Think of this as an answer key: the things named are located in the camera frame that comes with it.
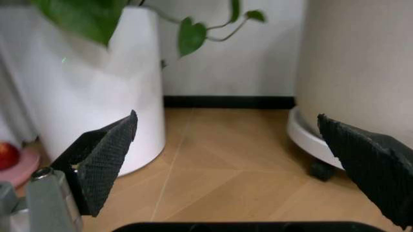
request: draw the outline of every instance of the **pothos plant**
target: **pothos plant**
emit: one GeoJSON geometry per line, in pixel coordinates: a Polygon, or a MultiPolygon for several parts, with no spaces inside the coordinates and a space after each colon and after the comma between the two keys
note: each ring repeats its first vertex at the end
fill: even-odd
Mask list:
{"type": "MultiPolygon", "coordinates": [[[[43,14],[60,28],[88,38],[103,46],[109,46],[110,38],[118,25],[122,10],[131,0],[31,0],[43,14]]],[[[248,20],[264,23],[266,18],[259,10],[246,11],[242,22],[228,36],[215,38],[208,35],[213,29],[224,28],[235,23],[240,18],[241,4],[239,0],[230,0],[230,17],[222,25],[207,27],[205,23],[194,23],[191,17],[182,20],[168,16],[152,6],[139,3],[139,7],[147,7],[158,15],[175,24],[179,24],[178,51],[182,56],[188,55],[200,48],[205,40],[213,42],[226,41],[232,37],[248,20]]]]}

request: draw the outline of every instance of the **pink plate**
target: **pink plate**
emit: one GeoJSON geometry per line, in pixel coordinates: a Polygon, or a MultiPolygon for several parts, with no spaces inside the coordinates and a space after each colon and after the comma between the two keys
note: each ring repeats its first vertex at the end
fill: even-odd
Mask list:
{"type": "Polygon", "coordinates": [[[28,180],[39,167],[40,156],[34,148],[25,148],[20,153],[19,163],[0,171],[0,181],[8,181],[16,188],[28,180]]]}

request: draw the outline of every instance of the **red apple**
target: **red apple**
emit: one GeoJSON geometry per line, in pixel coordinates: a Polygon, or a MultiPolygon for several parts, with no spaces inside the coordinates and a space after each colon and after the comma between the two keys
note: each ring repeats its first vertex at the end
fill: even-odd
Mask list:
{"type": "Polygon", "coordinates": [[[19,162],[19,150],[9,143],[0,143],[0,170],[10,168],[19,162]]]}

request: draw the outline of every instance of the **white wall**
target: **white wall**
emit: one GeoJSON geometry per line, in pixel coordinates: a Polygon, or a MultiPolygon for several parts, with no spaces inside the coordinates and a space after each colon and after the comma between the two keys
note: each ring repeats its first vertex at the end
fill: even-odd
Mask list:
{"type": "MultiPolygon", "coordinates": [[[[165,95],[292,96],[306,0],[242,0],[243,11],[263,9],[268,22],[249,21],[235,36],[206,43],[181,59],[178,25],[160,19],[165,95]]],[[[207,26],[228,20],[228,0],[147,0],[176,18],[207,26]]],[[[213,31],[224,37],[239,23],[213,31]]]]}

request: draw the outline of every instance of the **caster wheel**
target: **caster wheel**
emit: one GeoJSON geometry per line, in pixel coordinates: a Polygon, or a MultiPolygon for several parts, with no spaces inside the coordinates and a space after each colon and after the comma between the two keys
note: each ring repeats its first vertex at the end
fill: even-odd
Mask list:
{"type": "Polygon", "coordinates": [[[334,175],[335,168],[321,160],[316,160],[312,163],[310,175],[321,181],[327,181],[334,175]]]}

